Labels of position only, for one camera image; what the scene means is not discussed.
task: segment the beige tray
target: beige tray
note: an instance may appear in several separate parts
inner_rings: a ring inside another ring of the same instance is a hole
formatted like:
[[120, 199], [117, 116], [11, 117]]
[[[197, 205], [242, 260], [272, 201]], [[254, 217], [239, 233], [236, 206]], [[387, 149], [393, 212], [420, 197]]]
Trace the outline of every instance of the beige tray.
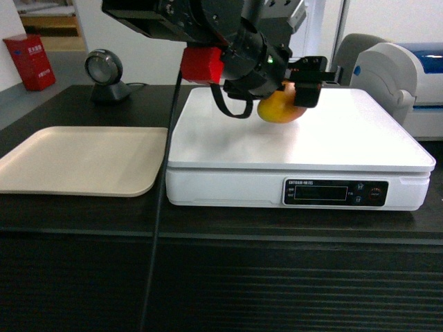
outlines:
[[0, 159], [0, 192], [133, 197], [154, 184], [166, 128], [49, 127]]

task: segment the red component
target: red component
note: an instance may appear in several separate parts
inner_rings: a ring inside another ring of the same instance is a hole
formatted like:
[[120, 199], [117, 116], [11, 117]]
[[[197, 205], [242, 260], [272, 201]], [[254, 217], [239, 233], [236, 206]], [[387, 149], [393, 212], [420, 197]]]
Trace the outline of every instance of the red component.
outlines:
[[183, 78], [200, 84], [219, 84], [224, 63], [220, 60], [222, 50], [218, 47], [187, 47], [181, 59]]

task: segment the white digital scale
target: white digital scale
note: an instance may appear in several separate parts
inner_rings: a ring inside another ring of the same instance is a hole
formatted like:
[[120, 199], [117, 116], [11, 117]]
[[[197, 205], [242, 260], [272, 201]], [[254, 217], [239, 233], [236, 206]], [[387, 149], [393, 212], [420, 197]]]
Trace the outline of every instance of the white digital scale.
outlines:
[[323, 89], [317, 107], [274, 124], [256, 111], [229, 118], [197, 88], [172, 135], [166, 185], [176, 205], [416, 210], [434, 166], [365, 91]]

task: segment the scale display panel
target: scale display panel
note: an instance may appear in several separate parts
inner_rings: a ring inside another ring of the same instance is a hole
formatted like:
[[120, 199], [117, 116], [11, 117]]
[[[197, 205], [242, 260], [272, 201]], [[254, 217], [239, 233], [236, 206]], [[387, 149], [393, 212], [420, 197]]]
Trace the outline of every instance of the scale display panel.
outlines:
[[383, 206], [387, 181], [335, 181], [289, 178], [284, 182], [285, 205]]

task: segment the black cable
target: black cable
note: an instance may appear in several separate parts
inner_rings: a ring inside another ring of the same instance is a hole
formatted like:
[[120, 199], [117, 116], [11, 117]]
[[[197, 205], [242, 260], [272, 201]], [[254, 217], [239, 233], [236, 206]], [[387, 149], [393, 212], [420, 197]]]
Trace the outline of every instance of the black cable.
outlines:
[[154, 265], [155, 265], [155, 258], [156, 258], [157, 243], [159, 240], [159, 226], [160, 226], [160, 221], [161, 221], [161, 206], [163, 204], [163, 197], [165, 195], [166, 168], [167, 168], [166, 166], [168, 163], [169, 152], [170, 152], [170, 148], [171, 148], [172, 131], [174, 130], [175, 123], [177, 122], [176, 121], [177, 117], [176, 117], [175, 113], [177, 111], [177, 101], [179, 99], [180, 86], [181, 86], [181, 71], [179, 71], [179, 74], [177, 75], [177, 81], [176, 81], [175, 89], [174, 89], [174, 96], [172, 97], [172, 105], [171, 105], [171, 109], [170, 109], [170, 117], [169, 117], [169, 123], [168, 123], [168, 136], [166, 138], [166, 145], [165, 145], [165, 155], [163, 157], [161, 172], [159, 174], [159, 186], [157, 187], [157, 191], [156, 191], [156, 214], [155, 214], [155, 221], [154, 221], [154, 229], [152, 231], [151, 259], [150, 259], [150, 266], [149, 266], [149, 270], [148, 270], [148, 274], [147, 274], [145, 298], [144, 298], [144, 302], [143, 302], [143, 311], [142, 311], [141, 320], [140, 320], [140, 332], [146, 332], [147, 310], [148, 310], [148, 306], [149, 306], [152, 278], [154, 275]]
[[217, 104], [217, 107], [225, 116], [229, 116], [230, 118], [236, 118], [236, 119], [247, 119], [252, 114], [252, 109], [254, 104], [253, 104], [253, 98], [250, 93], [243, 94], [243, 97], [246, 101], [246, 107], [244, 108], [244, 112], [242, 114], [232, 114], [224, 102], [220, 85], [213, 83], [210, 85], [210, 90], [213, 92], [215, 104]]

